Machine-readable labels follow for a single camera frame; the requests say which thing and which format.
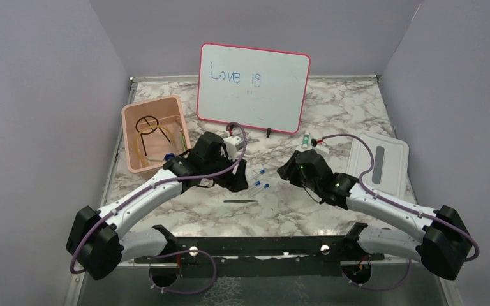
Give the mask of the black metal rod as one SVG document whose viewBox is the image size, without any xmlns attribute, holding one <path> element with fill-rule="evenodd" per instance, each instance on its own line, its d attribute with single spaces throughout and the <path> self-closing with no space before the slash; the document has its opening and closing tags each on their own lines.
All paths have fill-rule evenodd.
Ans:
<svg viewBox="0 0 490 306">
<path fill-rule="evenodd" d="M 223 203 L 258 203 L 254 199 L 223 200 Z"/>
</svg>

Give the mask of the yellow rubber tube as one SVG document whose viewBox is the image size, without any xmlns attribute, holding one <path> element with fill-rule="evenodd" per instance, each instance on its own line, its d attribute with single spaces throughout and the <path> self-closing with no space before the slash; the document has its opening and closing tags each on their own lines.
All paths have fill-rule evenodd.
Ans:
<svg viewBox="0 0 490 306">
<path fill-rule="evenodd" d="M 140 133 L 137 132 L 133 138 L 134 152 L 138 157 L 141 168 L 156 166 L 164 163 L 163 158 L 165 157 L 165 154 L 174 153 L 175 156 L 177 156 L 184 152 L 181 145 L 180 128 L 176 128 L 176 125 L 158 125 L 158 128 L 161 128 L 164 130 L 164 132 L 166 132 L 172 143 L 169 144 L 159 131 L 150 135 L 144 135 L 145 146 L 147 149 L 146 156 L 144 155 L 142 148 Z M 140 129 L 140 131 L 145 130 L 147 130 L 146 126 Z"/>
</svg>

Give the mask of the pink plastic bin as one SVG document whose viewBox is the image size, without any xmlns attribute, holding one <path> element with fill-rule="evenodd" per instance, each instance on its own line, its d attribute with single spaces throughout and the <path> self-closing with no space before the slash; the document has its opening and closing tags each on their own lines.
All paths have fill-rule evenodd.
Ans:
<svg viewBox="0 0 490 306">
<path fill-rule="evenodd" d="M 121 111 L 128 171 L 151 178 L 170 157 L 192 148 L 181 100 L 170 95 Z"/>
</svg>

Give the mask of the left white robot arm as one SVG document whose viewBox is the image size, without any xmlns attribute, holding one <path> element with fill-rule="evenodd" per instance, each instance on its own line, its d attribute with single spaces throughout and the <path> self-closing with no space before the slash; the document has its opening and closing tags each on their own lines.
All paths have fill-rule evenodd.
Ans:
<svg viewBox="0 0 490 306">
<path fill-rule="evenodd" d="M 66 243 L 72 256 L 70 272 L 88 273 L 100 280 L 129 259 L 142 256 L 154 256 L 162 262 L 172 259 L 175 245 L 161 227 L 137 234 L 129 230 L 160 205 L 199 186 L 203 179 L 211 179 L 233 193 L 246 190 L 247 144 L 245 135 L 222 138 L 205 132 L 191 149 L 170 157 L 133 192 L 98 210 L 90 206 L 80 209 Z"/>
</svg>

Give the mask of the graduated cylinder blue base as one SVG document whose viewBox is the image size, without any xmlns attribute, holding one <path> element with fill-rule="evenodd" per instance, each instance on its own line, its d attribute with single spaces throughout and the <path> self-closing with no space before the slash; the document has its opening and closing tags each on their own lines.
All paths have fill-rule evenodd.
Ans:
<svg viewBox="0 0 490 306">
<path fill-rule="evenodd" d="M 165 154 L 165 157 L 163 158 L 163 160 L 164 160 L 164 162 L 166 162 L 169 159 L 172 159 L 173 157 L 175 157 L 174 153 L 168 153 L 168 154 Z"/>
</svg>

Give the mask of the black wire tripod stand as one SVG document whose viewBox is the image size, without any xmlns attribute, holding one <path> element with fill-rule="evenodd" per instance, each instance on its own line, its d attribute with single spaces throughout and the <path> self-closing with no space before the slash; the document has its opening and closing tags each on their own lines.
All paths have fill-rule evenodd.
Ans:
<svg viewBox="0 0 490 306">
<path fill-rule="evenodd" d="M 153 134 L 153 133 L 159 131 L 165 137 L 165 139 L 168 141 L 169 144 L 172 143 L 171 139 L 168 137 L 166 132 L 164 132 L 164 130 L 162 130 L 160 127 L 158 127 L 159 123 L 160 122 L 159 122 L 158 118 L 155 116 L 152 116 L 152 115 L 143 116 L 143 117 L 139 118 L 135 123 L 135 129 L 138 133 L 140 133 L 140 140 L 141 140 L 141 144 L 142 144 L 142 148 L 143 148 L 145 156 L 147 155 L 147 149 L 145 146 L 144 135 L 150 135 L 150 134 Z M 140 125 L 141 124 L 145 124 L 147 130 L 140 131 Z"/>
</svg>

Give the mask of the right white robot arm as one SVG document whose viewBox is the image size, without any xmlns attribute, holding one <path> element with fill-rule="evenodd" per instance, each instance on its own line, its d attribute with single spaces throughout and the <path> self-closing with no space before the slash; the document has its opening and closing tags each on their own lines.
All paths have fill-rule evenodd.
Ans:
<svg viewBox="0 0 490 306">
<path fill-rule="evenodd" d="M 419 261 L 431 273 L 454 280 L 471 251 L 470 233 L 454 208 L 444 205 L 435 210 L 372 191 L 356 177 L 333 172 L 314 150 L 296 150 L 277 173 L 294 186 L 312 190 L 322 203 L 370 215 L 394 227 L 369 227 L 346 238 L 343 252 L 350 259 L 365 253 L 392 254 Z"/>
</svg>

